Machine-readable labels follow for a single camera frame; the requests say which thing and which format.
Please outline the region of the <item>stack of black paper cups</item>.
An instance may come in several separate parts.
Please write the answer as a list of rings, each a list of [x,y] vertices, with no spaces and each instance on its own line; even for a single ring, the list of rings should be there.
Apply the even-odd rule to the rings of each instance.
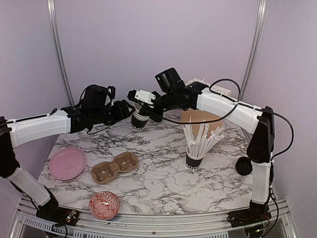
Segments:
[[[135,111],[131,117],[131,127],[135,131],[141,131],[149,120],[149,113],[143,107],[143,104],[134,103]]]

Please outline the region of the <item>stack of black cup lids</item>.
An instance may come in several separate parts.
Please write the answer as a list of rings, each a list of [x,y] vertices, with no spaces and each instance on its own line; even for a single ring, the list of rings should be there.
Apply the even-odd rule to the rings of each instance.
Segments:
[[[251,160],[245,156],[240,157],[235,164],[235,169],[239,175],[249,175],[253,170]]]

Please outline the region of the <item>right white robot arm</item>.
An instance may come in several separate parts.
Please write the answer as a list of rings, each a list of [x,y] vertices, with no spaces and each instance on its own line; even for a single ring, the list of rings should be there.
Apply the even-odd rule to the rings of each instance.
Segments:
[[[156,92],[138,92],[135,99],[144,104],[154,121],[162,121],[165,111],[191,108],[226,119],[251,134],[247,157],[252,165],[253,193],[245,217],[250,222],[256,222],[264,215],[268,209],[273,176],[274,119],[270,107],[262,109],[251,106],[215,92],[210,86],[197,81],[161,96]]]

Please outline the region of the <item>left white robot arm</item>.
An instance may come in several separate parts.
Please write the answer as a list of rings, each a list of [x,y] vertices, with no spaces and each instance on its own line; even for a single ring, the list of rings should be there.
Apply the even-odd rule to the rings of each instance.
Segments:
[[[111,126],[132,115],[126,100],[115,101],[115,87],[87,86],[75,106],[22,119],[0,118],[0,176],[28,195],[51,220],[63,213],[54,195],[17,161],[14,149],[25,143],[53,135],[72,134],[96,124]]]

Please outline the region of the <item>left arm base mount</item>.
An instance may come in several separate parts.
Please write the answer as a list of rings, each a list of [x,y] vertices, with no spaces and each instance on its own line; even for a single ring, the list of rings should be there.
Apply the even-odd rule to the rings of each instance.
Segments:
[[[76,226],[79,212],[77,210],[60,207],[58,201],[51,198],[45,205],[38,206],[36,216],[61,225]]]

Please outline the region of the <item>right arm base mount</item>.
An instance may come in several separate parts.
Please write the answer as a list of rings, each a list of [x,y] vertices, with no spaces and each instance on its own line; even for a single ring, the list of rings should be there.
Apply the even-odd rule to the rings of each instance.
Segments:
[[[264,211],[262,214],[259,209],[252,211],[249,208],[229,212],[227,222],[231,224],[232,228],[235,228],[270,220],[271,218],[271,213],[268,211]]]

